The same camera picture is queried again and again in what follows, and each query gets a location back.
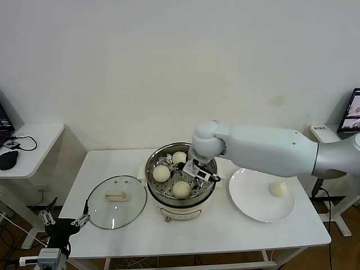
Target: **cable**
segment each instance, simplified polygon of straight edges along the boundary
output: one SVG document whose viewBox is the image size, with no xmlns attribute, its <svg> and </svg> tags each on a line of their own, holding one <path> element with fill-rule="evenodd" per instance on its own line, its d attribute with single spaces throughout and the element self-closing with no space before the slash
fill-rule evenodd
<svg viewBox="0 0 360 270">
<path fill-rule="evenodd" d="M 44 201 L 44 189 L 38 190 L 39 192 L 41 192 L 41 200 L 39 202 L 37 202 L 36 204 L 34 204 L 32 207 L 30 207 L 29 209 L 31 210 L 32 208 L 34 208 L 35 206 L 41 204 Z"/>
<path fill-rule="evenodd" d="M 21 239 L 16 243 L 15 247 L 14 247 L 13 249 L 10 249 L 10 250 L 9 250 L 10 253 L 9 253 L 7 259 L 5 260 L 5 264 L 4 264 L 3 270 L 7 267 L 7 264 L 8 264 L 8 263 L 11 263 L 11 264 L 14 264 L 14 263 L 17 264 L 17 263 L 18 263 L 18 260 L 10 260 L 10 257 L 11 257 L 11 255 L 12 255 L 12 253 L 14 253 L 15 248 L 25 239 L 25 237 L 26 237 L 26 235 L 23 235 L 23 236 L 21 237 Z"/>
<path fill-rule="evenodd" d="M 12 222 L 10 219 L 8 219 L 7 217 L 5 217 L 2 213 L 0 213 L 0 215 L 2 215 L 4 217 L 4 219 L 6 219 L 7 221 L 9 221 L 11 224 L 13 224 L 14 226 L 16 226 L 17 228 L 21 229 L 22 231 L 24 231 L 25 233 L 27 233 L 30 237 L 32 237 L 33 239 L 35 239 L 36 241 L 38 241 L 40 244 L 44 245 L 45 247 L 47 245 L 45 245 L 43 242 L 41 242 L 39 239 L 37 239 L 35 236 L 29 234 L 28 232 L 26 232 L 26 230 L 24 230 L 23 228 L 21 228 L 19 225 L 16 225 L 14 222 Z"/>
<path fill-rule="evenodd" d="M 5 269 L 9 269 L 10 267 L 13 267 L 13 266 L 15 266 L 15 269 L 16 269 L 17 264 L 12 264 L 12 265 L 9 265 L 9 266 L 8 266 L 8 267 L 6 267 Z"/>
<path fill-rule="evenodd" d="M 5 245 L 7 245 L 9 248 L 14 248 L 14 236 L 13 234 L 10 232 L 10 230 L 8 228 L 5 228 L 4 226 L 0 225 L 0 228 L 3 228 L 5 231 L 7 231 L 10 235 L 11 235 L 11 240 L 12 240 L 12 244 L 9 245 L 4 238 L 2 238 L 2 235 L 0 235 L 0 239 L 5 243 Z"/>
<path fill-rule="evenodd" d="M 274 254 L 274 251 L 275 251 L 275 249 L 273 249 L 272 252 L 271 252 L 270 261 L 272 261 L 272 254 Z"/>
<path fill-rule="evenodd" d="M 117 263 L 114 263 L 114 262 L 111 262 L 111 264 L 116 266 L 116 267 L 119 267 L 119 268 L 121 268 L 122 266 L 127 266 L 127 264 L 117 264 Z"/>
<path fill-rule="evenodd" d="M 145 264 L 145 266 L 149 267 L 149 268 L 153 268 L 151 265 L 149 265 L 146 261 L 143 261 L 143 262 L 140 262 L 140 263 L 143 263 Z"/>
<path fill-rule="evenodd" d="M 9 137 L 8 140 L 12 140 L 12 141 L 13 141 L 13 140 L 25 139 L 25 138 L 30 138 L 30 139 L 35 143 L 34 148 L 32 148 L 32 149 L 24 149 L 24 148 L 21 148 L 20 145 L 17 145 L 17 146 L 14 146 L 14 147 L 8 147 L 8 146 L 6 146 L 6 145 L 3 145 L 3 146 L 5 146 L 6 148 L 9 148 L 9 149 L 12 149 L 12 150 L 14 150 L 14 149 L 20 149 L 20 150 L 23 150 L 23 151 L 33 151 L 33 150 L 35 150 L 36 148 L 38 148 L 38 143 L 34 140 L 34 138 L 33 138 L 32 136 L 23 136 L 23 137 L 11 136 L 11 137 Z"/>
<path fill-rule="evenodd" d="M 149 257 L 145 257 L 145 258 L 143 258 L 143 259 L 141 259 L 141 260 L 138 260 L 138 261 L 134 260 L 134 261 L 132 261 L 132 262 L 129 262 L 129 264 L 128 264 L 128 266 L 126 267 L 126 269 L 129 269 L 129 267 L 133 266 L 134 264 L 140 263 L 140 262 L 142 262 L 143 260 L 146 260 L 146 259 L 148 259 L 148 258 L 149 258 Z"/>
<path fill-rule="evenodd" d="M 203 262 L 201 261 L 200 256 L 199 256 L 198 254 L 196 254 L 196 256 L 197 256 L 197 258 L 199 259 L 200 264 L 203 266 L 204 264 L 203 264 Z"/>
<path fill-rule="evenodd" d="M 326 189 L 321 187 L 320 190 L 324 190 L 327 195 L 327 198 L 328 198 L 328 229 L 327 229 L 327 231 L 331 237 L 331 200 L 330 200 L 330 195 Z M 328 259 L 330 262 L 330 270 L 332 270 L 331 242 L 328 245 Z"/>
<path fill-rule="evenodd" d="M 48 244 L 47 241 L 44 241 L 44 238 L 46 238 L 46 237 L 50 237 L 50 235 L 43 235 L 42 237 L 40 237 L 40 240 L 43 241 L 43 242 L 45 243 L 45 245 Z M 36 244 L 36 245 L 34 245 L 34 246 L 32 247 L 32 249 L 33 249 L 33 248 L 36 248 L 36 247 L 38 247 L 38 246 L 41 246 L 41 244 Z"/>
</svg>

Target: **white plate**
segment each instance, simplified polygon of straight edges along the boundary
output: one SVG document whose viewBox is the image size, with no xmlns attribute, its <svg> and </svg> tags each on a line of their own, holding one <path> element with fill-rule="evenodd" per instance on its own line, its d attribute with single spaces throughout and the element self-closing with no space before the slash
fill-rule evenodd
<svg viewBox="0 0 360 270">
<path fill-rule="evenodd" d="M 286 178 L 240 169 L 230 178 L 231 199 L 250 218 L 262 222 L 282 221 L 294 211 L 295 197 L 289 185 L 289 194 L 286 197 L 273 196 L 269 185 L 276 181 L 286 183 Z"/>
</svg>

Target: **steamed bun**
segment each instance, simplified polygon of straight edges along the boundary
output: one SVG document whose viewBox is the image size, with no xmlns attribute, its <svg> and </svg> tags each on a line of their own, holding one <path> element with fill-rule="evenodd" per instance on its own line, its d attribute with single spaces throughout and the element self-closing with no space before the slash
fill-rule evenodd
<svg viewBox="0 0 360 270">
<path fill-rule="evenodd" d="M 289 193 L 285 183 L 283 183 L 281 181 L 271 183 L 269 185 L 269 190 L 272 195 L 274 195 L 275 197 L 279 197 L 279 198 L 286 197 L 287 194 Z"/>
<path fill-rule="evenodd" d="M 190 196 L 191 190 L 188 183 L 179 181 L 173 186 L 173 195 L 178 199 L 186 199 Z"/>
<path fill-rule="evenodd" d="M 170 170 L 164 165 L 159 165 L 153 169 L 152 177 L 157 182 L 165 182 L 170 177 Z"/>
<path fill-rule="evenodd" d="M 180 162 L 186 163 L 186 153 L 184 152 L 175 152 L 172 157 L 173 163 L 178 164 Z"/>
</svg>

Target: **laptop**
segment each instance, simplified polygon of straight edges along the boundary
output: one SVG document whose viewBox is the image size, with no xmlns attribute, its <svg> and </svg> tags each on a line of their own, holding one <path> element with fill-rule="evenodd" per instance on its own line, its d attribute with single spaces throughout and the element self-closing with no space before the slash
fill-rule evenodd
<svg viewBox="0 0 360 270">
<path fill-rule="evenodd" d="M 11 124 L 9 117 L 0 104 L 0 147 L 8 140 L 14 131 L 14 126 Z"/>
</svg>

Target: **pot handle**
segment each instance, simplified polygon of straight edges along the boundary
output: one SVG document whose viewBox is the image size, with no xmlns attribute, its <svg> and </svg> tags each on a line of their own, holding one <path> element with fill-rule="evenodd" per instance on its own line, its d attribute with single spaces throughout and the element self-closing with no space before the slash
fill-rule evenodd
<svg viewBox="0 0 360 270">
<path fill-rule="evenodd" d="M 141 164 L 139 171 L 137 172 L 137 179 L 141 181 L 141 184 L 146 187 L 146 176 L 145 176 L 145 164 Z"/>
<path fill-rule="evenodd" d="M 220 162 L 217 162 L 217 176 L 220 177 L 220 181 L 216 183 L 215 187 L 219 187 L 222 188 L 223 187 L 223 182 L 226 178 L 226 173 L 223 169 L 223 166 L 221 165 Z"/>
</svg>

